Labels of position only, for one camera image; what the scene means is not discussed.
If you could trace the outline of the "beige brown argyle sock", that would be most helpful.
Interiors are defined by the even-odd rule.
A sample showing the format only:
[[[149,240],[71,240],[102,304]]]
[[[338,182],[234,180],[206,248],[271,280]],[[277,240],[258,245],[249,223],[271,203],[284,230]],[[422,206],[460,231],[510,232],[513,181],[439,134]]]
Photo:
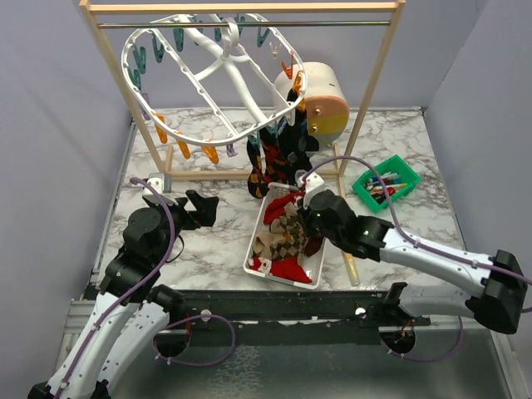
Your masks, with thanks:
[[[295,257],[301,264],[308,239],[297,216],[280,216],[254,236],[253,254],[272,261]]]

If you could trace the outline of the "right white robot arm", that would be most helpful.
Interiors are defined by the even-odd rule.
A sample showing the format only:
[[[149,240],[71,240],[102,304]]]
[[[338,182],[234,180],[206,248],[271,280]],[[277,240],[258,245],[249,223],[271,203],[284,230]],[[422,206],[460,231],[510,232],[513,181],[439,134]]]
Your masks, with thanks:
[[[355,258],[413,268],[447,283],[393,285],[388,292],[392,298],[382,304],[388,323],[440,314],[472,318],[498,333],[516,333],[528,284],[512,253],[468,253],[416,237],[384,219],[356,215],[329,189],[307,192],[302,216],[309,234],[322,235]]]

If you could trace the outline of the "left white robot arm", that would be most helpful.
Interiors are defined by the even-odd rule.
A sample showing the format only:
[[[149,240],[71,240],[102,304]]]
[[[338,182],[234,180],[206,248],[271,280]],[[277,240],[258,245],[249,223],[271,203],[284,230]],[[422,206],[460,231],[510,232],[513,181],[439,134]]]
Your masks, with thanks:
[[[34,385],[31,398],[109,398],[126,369],[163,328],[187,317],[181,293],[157,284],[183,230],[211,227],[218,197],[194,190],[170,199],[145,190],[144,208],[133,212],[123,245],[106,267],[91,315],[55,374]]]

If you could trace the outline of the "white oval clip hanger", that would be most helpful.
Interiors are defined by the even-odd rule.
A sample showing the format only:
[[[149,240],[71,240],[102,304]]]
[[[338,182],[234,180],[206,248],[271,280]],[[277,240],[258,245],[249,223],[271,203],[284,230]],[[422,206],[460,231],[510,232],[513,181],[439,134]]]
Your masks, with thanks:
[[[241,35],[245,28],[257,31],[257,46],[267,39],[286,51],[289,63],[281,66],[288,88],[281,89],[245,48]],[[185,92],[197,94],[210,114],[222,125],[215,135],[184,133],[173,127],[150,104],[142,79],[147,72],[146,40],[151,41],[155,62],[170,62],[185,81]],[[175,14],[139,27],[126,39],[120,56],[125,83],[137,100],[142,116],[151,121],[165,144],[177,141],[185,157],[190,146],[203,149],[217,159],[217,148],[232,150],[234,143],[257,133],[280,119],[295,122],[302,111],[308,89],[302,58],[278,27],[257,13],[236,17],[210,14]]]

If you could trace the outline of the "red santa sock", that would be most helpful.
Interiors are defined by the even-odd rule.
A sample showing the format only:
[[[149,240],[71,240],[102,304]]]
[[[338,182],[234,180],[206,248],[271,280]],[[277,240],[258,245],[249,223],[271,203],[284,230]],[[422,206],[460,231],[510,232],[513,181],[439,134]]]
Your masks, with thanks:
[[[285,258],[279,261],[253,256],[248,261],[248,266],[254,271],[272,275],[277,278],[284,278],[298,283],[312,283],[312,279],[307,276],[304,269],[298,264],[295,257]]]
[[[304,197],[301,191],[290,192],[284,197],[274,199],[264,211],[263,223],[270,225],[275,219],[284,214],[287,204],[296,204],[298,200]]]

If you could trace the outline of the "white perforated plastic basket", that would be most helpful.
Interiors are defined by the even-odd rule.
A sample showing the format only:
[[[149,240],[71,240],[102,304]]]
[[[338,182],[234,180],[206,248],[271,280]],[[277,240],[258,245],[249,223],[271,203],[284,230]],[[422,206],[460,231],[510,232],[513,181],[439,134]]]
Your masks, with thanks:
[[[297,216],[302,197],[290,185],[269,185],[244,260],[246,273],[303,289],[318,287],[326,244],[303,232]]]

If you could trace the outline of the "black red yellow argyle sock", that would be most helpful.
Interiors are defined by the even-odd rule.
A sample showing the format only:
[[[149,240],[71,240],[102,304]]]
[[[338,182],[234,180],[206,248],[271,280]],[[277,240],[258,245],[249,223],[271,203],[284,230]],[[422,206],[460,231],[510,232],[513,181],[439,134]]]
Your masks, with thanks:
[[[252,166],[247,179],[248,191],[254,198],[261,199],[273,181],[268,169],[273,161],[273,137],[267,128],[259,130],[256,136],[249,136],[246,151]]]

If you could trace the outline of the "yellow translucent tube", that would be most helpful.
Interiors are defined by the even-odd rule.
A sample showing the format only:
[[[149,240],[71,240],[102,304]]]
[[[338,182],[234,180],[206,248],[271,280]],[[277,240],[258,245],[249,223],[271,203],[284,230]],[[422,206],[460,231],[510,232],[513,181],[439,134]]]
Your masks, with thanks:
[[[347,271],[347,276],[349,278],[350,284],[352,287],[356,287],[360,284],[360,278],[357,271],[357,265],[355,259],[351,254],[344,253],[344,263]]]

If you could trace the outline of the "black sock with label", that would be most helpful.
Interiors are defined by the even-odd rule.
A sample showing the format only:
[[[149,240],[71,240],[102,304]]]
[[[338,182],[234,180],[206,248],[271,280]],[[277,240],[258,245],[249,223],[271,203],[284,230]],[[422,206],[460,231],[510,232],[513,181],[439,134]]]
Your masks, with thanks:
[[[295,180],[296,174],[310,170],[310,157],[319,150],[318,140],[308,134],[306,111],[294,110],[293,124],[285,123],[278,127],[278,143],[281,153],[288,163],[288,176]]]

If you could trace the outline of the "green plastic bin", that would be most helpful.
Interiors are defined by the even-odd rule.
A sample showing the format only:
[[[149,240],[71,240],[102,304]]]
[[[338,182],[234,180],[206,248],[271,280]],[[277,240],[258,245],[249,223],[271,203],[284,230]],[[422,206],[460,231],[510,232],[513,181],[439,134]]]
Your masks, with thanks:
[[[421,177],[399,155],[384,160],[375,169],[382,177],[386,190],[371,170],[363,173],[352,185],[354,193],[373,213],[388,207],[386,192],[392,201],[399,200],[421,182]]]

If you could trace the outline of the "cream cylindrical toy drum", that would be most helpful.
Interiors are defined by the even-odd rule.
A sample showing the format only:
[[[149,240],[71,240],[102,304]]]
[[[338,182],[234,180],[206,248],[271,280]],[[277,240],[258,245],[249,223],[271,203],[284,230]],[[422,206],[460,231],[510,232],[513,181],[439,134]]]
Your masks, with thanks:
[[[304,100],[307,110],[309,151],[325,150],[344,132],[349,107],[334,70],[321,62],[304,62],[308,79]]]

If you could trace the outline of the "black metal base rail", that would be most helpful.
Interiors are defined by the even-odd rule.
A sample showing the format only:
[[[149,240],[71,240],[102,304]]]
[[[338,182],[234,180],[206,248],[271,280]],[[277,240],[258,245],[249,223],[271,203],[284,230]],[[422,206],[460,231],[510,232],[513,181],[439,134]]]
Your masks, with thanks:
[[[164,356],[187,347],[378,345],[380,328],[412,346],[403,327],[429,320],[399,307],[405,283],[388,291],[177,291],[159,285],[118,303],[98,294],[80,339],[91,349],[142,349],[152,342]]]

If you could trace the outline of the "wooden clothes rack frame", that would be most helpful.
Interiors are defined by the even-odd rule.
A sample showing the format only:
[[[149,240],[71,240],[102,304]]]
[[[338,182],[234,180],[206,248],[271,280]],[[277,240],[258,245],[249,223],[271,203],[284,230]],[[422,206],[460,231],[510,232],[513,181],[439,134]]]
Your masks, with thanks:
[[[118,85],[151,157],[158,170],[175,181],[243,180],[239,170],[173,170],[174,150],[169,148],[166,159],[161,159],[145,122],[153,121],[157,130],[173,137],[182,150],[194,145],[201,148],[210,160],[215,160],[217,148],[233,145],[257,133],[260,129],[282,119],[294,122],[295,112],[308,106],[309,70],[296,49],[279,31],[281,27],[349,27],[370,25],[366,20],[346,21],[270,21],[265,14],[319,14],[319,13],[387,13],[389,18],[380,23],[386,27],[372,74],[367,83],[355,125],[352,128],[345,153],[350,155],[362,128],[367,109],[377,87],[384,62],[392,45],[405,2],[217,2],[217,3],[142,3],[95,4],[81,1],[79,7],[92,31],[106,64]],[[253,27],[258,33],[257,45],[273,36],[278,45],[290,56],[289,63],[281,63],[285,76],[297,92],[294,101],[270,80],[263,68],[249,55],[240,42],[244,27]],[[149,35],[157,62],[170,56],[179,72],[186,77],[227,131],[221,139],[196,139],[183,135],[163,122],[142,94],[141,77],[145,74],[145,54],[137,47],[139,37]],[[233,92],[242,101],[244,109],[254,119],[246,130],[238,130],[222,112],[219,104],[204,87],[204,80],[219,70],[225,70]]]

